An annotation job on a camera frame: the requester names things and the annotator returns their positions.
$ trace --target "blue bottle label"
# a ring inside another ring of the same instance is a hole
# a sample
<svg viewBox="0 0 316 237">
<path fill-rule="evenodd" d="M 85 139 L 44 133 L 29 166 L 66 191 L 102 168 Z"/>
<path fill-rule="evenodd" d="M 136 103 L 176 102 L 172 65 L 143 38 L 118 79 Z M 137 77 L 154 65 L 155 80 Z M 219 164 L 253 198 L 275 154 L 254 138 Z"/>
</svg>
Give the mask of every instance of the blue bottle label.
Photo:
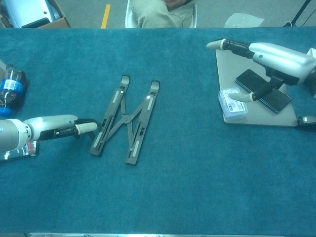
<svg viewBox="0 0 316 237">
<path fill-rule="evenodd" d="M 3 79 L 0 90 L 13 90 L 16 93 L 23 94 L 24 86 L 21 82 L 12 79 Z"/>
</svg>

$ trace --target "black smartphone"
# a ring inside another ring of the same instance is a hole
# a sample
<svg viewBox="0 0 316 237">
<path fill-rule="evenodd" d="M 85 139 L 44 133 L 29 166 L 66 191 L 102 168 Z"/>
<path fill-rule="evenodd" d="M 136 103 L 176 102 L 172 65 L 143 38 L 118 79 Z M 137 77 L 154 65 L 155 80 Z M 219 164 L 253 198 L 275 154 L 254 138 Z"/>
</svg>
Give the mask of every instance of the black smartphone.
<svg viewBox="0 0 316 237">
<path fill-rule="evenodd" d="M 248 92 L 253 92 L 262 84 L 268 83 L 254 71 L 248 69 L 235 79 L 235 82 Z M 260 101 L 275 113 L 279 113 L 292 100 L 280 90 L 274 89 L 271 93 L 263 96 Z"/>
</svg>

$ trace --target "person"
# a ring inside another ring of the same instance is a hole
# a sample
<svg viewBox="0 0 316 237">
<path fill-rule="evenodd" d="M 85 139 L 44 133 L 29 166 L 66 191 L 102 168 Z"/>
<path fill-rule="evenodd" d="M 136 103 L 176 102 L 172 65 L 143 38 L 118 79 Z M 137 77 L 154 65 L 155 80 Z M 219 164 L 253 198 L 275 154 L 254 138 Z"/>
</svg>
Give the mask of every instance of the person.
<svg viewBox="0 0 316 237">
<path fill-rule="evenodd" d="M 189 27 L 197 0 L 131 0 L 138 28 Z"/>
</svg>

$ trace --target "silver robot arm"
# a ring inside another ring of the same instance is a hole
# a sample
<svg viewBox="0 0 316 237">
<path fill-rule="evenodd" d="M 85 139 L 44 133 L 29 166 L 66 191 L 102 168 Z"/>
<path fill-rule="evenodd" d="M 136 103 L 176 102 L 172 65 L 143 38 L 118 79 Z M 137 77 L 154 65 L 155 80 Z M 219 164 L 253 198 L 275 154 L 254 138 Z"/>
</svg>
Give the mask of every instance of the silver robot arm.
<svg viewBox="0 0 316 237">
<path fill-rule="evenodd" d="M 0 120 L 0 152 L 23 147 L 27 142 L 79 136 L 92 132 L 99 123 L 93 119 L 78 119 L 74 115 L 58 115 L 27 119 Z"/>
<path fill-rule="evenodd" d="M 243 43 L 229 39 L 210 42 L 208 49 L 230 50 L 232 53 L 252 59 L 266 69 L 270 83 L 248 95 L 234 94 L 232 99 L 251 102 L 260 99 L 282 84 L 297 85 L 316 81 L 316 59 L 311 55 L 272 43 Z"/>
</svg>

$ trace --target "khaki pants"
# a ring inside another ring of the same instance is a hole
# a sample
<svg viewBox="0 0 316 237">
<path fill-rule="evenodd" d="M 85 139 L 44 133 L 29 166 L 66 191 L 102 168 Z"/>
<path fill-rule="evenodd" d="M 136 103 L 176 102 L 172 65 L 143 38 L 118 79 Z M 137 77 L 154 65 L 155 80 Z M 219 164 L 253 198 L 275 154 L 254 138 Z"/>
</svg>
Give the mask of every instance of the khaki pants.
<svg viewBox="0 0 316 237">
<path fill-rule="evenodd" d="M 137 16 L 138 28 L 189 27 L 192 20 L 192 5 L 197 0 L 168 11 L 162 0 L 131 0 L 133 13 Z"/>
</svg>

